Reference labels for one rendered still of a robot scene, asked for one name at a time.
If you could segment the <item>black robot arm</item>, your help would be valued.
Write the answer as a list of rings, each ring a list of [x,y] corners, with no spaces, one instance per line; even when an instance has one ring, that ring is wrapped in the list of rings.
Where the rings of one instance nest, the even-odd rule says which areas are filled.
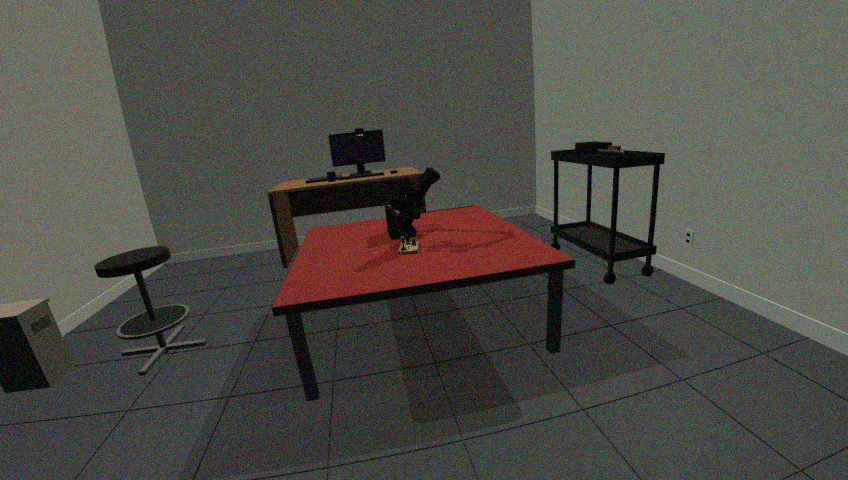
[[[419,176],[415,181],[410,181],[406,183],[398,192],[399,197],[391,200],[390,206],[393,210],[398,210],[402,207],[410,206],[410,210],[405,211],[404,217],[408,217],[410,220],[418,219],[421,212],[422,199],[428,191],[431,184],[438,181],[440,178],[440,173],[438,173],[432,167],[424,171],[424,173]],[[420,188],[421,187],[421,188]],[[420,188],[420,189],[419,189]],[[401,192],[403,191],[403,193]],[[410,198],[411,199],[410,199]]]

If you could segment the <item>tan circuit board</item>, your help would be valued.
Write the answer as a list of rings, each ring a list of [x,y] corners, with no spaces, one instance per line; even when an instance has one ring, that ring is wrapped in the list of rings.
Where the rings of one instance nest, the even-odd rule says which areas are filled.
[[[398,253],[399,252],[409,252],[409,251],[416,251],[416,253],[417,253],[419,241],[415,241],[415,238],[412,238],[412,242],[409,242],[409,235],[406,235],[406,241],[407,242],[404,242],[404,241],[405,241],[404,237],[401,237],[401,244],[400,244]],[[400,253],[399,253],[399,255],[400,255]]]

